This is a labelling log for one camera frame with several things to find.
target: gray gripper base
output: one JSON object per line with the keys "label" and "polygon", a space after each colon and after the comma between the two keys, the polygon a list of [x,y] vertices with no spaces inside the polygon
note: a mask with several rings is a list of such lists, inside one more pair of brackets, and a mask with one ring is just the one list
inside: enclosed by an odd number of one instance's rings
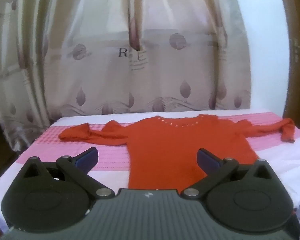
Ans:
{"label": "gray gripper base", "polygon": [[279,230],[245,235],[223,228],[198,201],[174,190],[121,190],[98,200],[79,223],[54,233],[34,234],[13,228],[1,240],[292,240]]}

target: silver bolt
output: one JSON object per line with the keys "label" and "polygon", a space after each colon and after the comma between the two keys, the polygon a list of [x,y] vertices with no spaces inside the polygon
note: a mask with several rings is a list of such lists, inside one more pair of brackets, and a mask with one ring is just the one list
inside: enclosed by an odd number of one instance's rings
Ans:
{"label": "silver bolt", "polygon": [[195,197],[195,196],[199,195],[199,190],[197,190],[195,188],[187,188],[183,191],[183,193],[189,197]]}
{"label": "silver bolt", "polygon": [[96,191],[96,193],[100,197],[108,197],[111,195],[112,191],[109,188],[100,188]]}

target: curtain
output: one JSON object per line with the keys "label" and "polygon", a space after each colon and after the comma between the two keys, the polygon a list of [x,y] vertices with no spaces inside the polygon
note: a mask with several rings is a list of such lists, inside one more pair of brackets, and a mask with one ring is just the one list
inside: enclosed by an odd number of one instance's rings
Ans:
{"label": "curtain", "polygon": [[237,0],[0,0],[0,124],[22,151],[60,117],[250,107]]}

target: bed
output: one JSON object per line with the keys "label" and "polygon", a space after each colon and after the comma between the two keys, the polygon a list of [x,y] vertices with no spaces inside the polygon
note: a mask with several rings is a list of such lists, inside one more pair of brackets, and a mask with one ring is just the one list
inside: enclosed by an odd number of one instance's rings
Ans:
{"label": "bed", "polygon": [[[99,151],[98,164],[88,173],[115,192],[128,186],[129,154],[125,146],[101,146],[85,142],[61,142],[58,134],[69,126],[88,122],[93,129],[101,129],[110,120],[121,124],[130,124],[141,119],[160,115],[167,118],[195,117],[198,114],[214,114],[220,118],[237,122],[247,119],[253,124],[271,124],[281,118],[266,110],[212,110],[170,113],[137,113],[65,117],[56,121],[26,150],[0,178],[0,229],[3,232],[8,226],[1,212],[2,198],[19,170],[31,156],[38,156],[43,162],[55,161],[62,155],[75,156],[90,147]],[[300,130],[296,129],[295,143],[284,143],[280,134],[260,138],[248,138],[248,142],[260,158],[266,159],[277,173],[289,192],[300,220]]]}

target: orange shirt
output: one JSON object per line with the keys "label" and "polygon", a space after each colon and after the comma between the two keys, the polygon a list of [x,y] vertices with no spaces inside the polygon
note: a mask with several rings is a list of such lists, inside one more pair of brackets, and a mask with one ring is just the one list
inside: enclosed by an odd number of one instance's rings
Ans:
{"label": "orange shirt", "polygon": [[179,192],[206,174],[196,155],[205,148],[220,159],[232,157],[242,164],[258,159],[245,137],[282,132],[282,141],[294,142],[291,119],[272,125],[237,123],[200,114],[194,118],[152,117],[122,127],[112,120],[101,131],[81,124],[60,133],[62,141],[85,141],[101,145],[127,145],[130,155],[129,188],[177,189]]}

